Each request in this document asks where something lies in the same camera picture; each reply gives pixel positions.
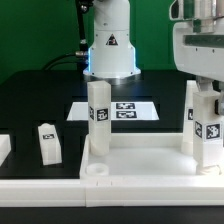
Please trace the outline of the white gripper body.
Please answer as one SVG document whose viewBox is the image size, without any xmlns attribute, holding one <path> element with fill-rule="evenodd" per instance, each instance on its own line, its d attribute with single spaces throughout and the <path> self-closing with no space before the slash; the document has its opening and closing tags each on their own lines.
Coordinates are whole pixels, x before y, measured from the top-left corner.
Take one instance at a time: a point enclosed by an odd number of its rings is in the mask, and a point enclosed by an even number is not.
<svg viewBox="0 0 224 224">
<path fill-rule="evenodd" d="M 189 22 L 173 27 L 173 53 L 178 70 L 224 82 L 224 20 L 213 33 L 197 34 Z"/>
</svg>

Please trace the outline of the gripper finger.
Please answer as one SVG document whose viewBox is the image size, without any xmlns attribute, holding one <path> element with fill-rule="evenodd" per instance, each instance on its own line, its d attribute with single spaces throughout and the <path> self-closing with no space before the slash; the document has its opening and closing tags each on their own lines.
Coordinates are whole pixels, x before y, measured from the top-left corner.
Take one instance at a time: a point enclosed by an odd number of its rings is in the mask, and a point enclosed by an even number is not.
<svg viewBox="0 0 224 224">
<path fill-rule="evenodd" d="M 213 80 L 206 77 L 197 76 L 196 83 L 199 91 L 212 91 Z"/>
</svg>

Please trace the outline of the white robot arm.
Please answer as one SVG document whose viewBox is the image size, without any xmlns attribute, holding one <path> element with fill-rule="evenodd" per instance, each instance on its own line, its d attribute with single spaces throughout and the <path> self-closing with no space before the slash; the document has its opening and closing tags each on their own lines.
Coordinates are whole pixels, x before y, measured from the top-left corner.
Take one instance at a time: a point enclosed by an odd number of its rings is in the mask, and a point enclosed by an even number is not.
<svg viewBox="0 0 224 224">
<path fill-rule="evenodd" d="M 136 50 L 130 42 L 129 0 L 93 0 L 94 41 L 84 78 L 122 84 L 135 80 Z M 174 0 L 173 54 L 178 70 L 207 84 L 224 82 L 224 0 Z"/>
</svg>

